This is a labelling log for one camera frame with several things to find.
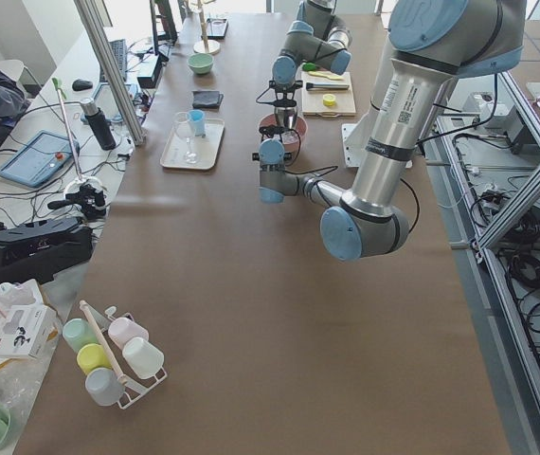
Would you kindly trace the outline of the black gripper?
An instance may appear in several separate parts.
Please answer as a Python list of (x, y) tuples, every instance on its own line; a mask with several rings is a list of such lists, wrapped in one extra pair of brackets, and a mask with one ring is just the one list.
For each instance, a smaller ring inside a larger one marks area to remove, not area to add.
[[(295, 93), (298, 89), (301, 89), (303, 85), (302, 80), (295, 80), (291, 85), (281, 85), (274, 80), (270, 80), (268, 83), (268, 88), (261, 92), (257, 98), (256, 103), (272, 105), (274, 107), (296, 107), (297, 101), (295, 100)], [(275, 98), (273, 100), (262, 100), (261, 98), (270, 90), (273, 90), (275, 93)]]
[(282, 135), (284, 134), (285, 129), (282, 126), (278, 125), (265, 125), (259, 127), (259, 133), (262, 137), (273, 139), (278, 138), (279, 142), (282, 142)]

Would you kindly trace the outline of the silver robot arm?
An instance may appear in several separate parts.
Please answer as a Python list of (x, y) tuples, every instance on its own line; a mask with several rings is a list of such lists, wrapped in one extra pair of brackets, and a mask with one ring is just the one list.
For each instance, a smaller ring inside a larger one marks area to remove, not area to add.
[(302, 87), (297, 72), (303, 64), (314, 64), (336, 75), (343, 74), (351, 61), (351, 32), (334, 14), (334, 1), (301, 1), (296, 20), (285, 35), (282, 49), (272, 65), (268, 88), (274, 107), (292, 107), (295, 93)]
[(434, 119), (441, 87), (515, 67), (525, 11), (522, 1), (398, 2), (389, 18), (369, 113), (357, 124), (368, 137), (352, 186), (341, 189), (314, 173), (288, 173), (283, 145), (268, 138), (259, 148), (261, 201), (304, 195), (322, 205), (323, 244), (339, 260), (397, 250), (409, 225), (391, 200), (424, 125)]

